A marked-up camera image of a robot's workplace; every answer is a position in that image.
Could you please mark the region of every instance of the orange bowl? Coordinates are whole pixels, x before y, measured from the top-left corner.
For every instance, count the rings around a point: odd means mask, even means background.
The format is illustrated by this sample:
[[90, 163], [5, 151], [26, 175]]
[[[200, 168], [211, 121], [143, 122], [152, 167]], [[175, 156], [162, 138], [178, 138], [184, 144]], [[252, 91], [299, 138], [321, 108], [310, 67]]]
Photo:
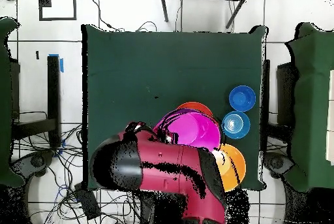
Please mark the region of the orange bowl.
[[222, 184], [225, 191], [231, 191], [238, 186], [237, 175], [240, 183], [246, 175], [246, 162], [243, 154], [229, 144], [222, 145], [220, 151], [224, 155], [224, 159], [219, 155], [215, 155], [216, 163], [222, 178]]
[[210, 111], [210, 109], [206, 105], [199, 103], [199, 102], [183, 103], [177, 108], [177, 110], [182, 109], [182, 108], [197, 110], [197, 111], [203, 112], [204, 114], [207, 114], [208, 116], [213, 116], [212, 111]]

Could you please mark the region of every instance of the table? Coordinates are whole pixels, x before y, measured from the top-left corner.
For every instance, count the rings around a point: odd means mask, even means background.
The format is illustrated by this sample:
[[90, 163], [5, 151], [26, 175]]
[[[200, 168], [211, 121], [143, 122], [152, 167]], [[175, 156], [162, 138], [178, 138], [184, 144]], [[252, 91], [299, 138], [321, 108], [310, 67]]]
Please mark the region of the table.
[[[88, 121], [87, 159], [102, 141], [122, 131], [130, 121], [144, 121], [153, 127], [188, 101], [205, 104], [222, 119], [232, 111], [230, 91], [243, 84], [256, 92], [254, 108], [246, 113], [250, 132], [226, 143], [245, 157], [247, 172], [242, 188], [264, 188], [258, 180], [264, 26], [240, 34], [120, 33], [90, 25], [83, 25], [82, 32], [88, 93], [87, 103], [83, 98], [84, 115], [88, 109], [88, 119], [83, 117], [83, 128]], [[88, 188], [97, 188], [87, 165], [85, 170]]]
[[297, 191], [314, 187], [334, 189], [334, 166], [326, 160], [329, 72], [334, 69], [334, 32], [319, 31], [310, 23], [299, 26], [287, 42], [299, 80], [294, 88], [296, 126], [291, 156], [296, 166], [285, 178]]

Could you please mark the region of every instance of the orange plate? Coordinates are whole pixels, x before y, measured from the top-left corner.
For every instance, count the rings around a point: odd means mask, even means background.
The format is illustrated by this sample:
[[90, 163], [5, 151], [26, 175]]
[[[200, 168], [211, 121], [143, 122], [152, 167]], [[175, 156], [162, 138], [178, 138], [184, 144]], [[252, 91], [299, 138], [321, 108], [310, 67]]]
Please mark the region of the orange plate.
[[193, 110], [198, 110], [200, 112], [203, 112], [204, 114], [207, 114], [208, 116], [213, 116], [212, 114], [212, 111], [210, 111], [210, 109], [202, 104], [202, 103], [199, 103], [199, 102], [187, 102], [187, 103], [184, 103], [182, 105], [180, 105], [178, 109], [182, 109], [182, 108], [188, 108], [188, 109], [193, 109]]
[[[231, 159], [233, 161], [241, 183], [246, 175], [246, 162], [243, 154], [241, 154], [241, 152], [237, 148], [229, 144], [221, 146], [220, 150], [227, 154], [227, 159]], [[235, 175], [233, 167], [230, 166], [229, 169], [226, 171], [226, 169], [223, 168], [222, 165], [220, 165], [219, 161], [217, 161], [217, 164], [220, 173], [223, 173], [225, 171], [224, 174], [220, 174], [224, 190], [231, 191], [236, 188], [238, 186], [238, 183], [237, 176]]]

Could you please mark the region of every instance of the metal chair leg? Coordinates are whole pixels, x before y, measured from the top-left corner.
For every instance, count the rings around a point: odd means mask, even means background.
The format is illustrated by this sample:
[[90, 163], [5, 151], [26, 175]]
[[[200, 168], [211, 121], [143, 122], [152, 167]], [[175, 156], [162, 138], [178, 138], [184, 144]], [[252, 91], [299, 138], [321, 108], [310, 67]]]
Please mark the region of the metal chair leg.
[[230, 20], [228, 21], [227, 25], [226, 25], [226, 28], [230, 28], [232, 22], [234, 21], [234, 18], [237, 16], [237, 13], [239, 12], [242, 4], [245, 2], [246, 0], [240, 0], [239, 4], [237, 5], [237, 7], [235, 8], [235, 11], [234, 13], [232, 14]]
[[167, 15], [167, 8], [166, 8], [166, 2], [165, 0], [161, 0], [162, 3], [162, 9], [164, 11], [164, 21], [168, 22], [168, 15]]

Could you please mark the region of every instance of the black stand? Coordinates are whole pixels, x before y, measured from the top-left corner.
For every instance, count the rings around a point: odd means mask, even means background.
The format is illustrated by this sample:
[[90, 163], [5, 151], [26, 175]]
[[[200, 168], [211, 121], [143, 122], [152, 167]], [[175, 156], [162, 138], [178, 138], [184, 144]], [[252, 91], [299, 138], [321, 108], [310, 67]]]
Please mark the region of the black stand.
[[48, 119], [13, 123], [12, 139], [20, 140], [48, 132], [50, 148], [56, 149], [61, 143], [58, 57], [48, 57]]

